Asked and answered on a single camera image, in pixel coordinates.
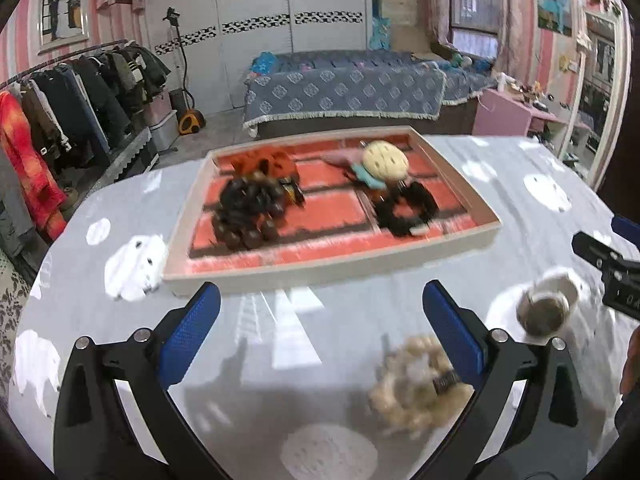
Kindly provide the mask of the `person's hand at right edge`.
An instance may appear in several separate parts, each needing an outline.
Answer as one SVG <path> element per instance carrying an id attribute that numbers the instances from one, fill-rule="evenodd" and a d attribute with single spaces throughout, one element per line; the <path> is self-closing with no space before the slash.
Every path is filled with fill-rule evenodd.
<path id="1" fill-rule="evenodd" d="M 626 396 L 631 393 L 640 377 L 640 326 L 631 334 L 627 350 L 627 359 L 620 381 L 620 394 Z"/>

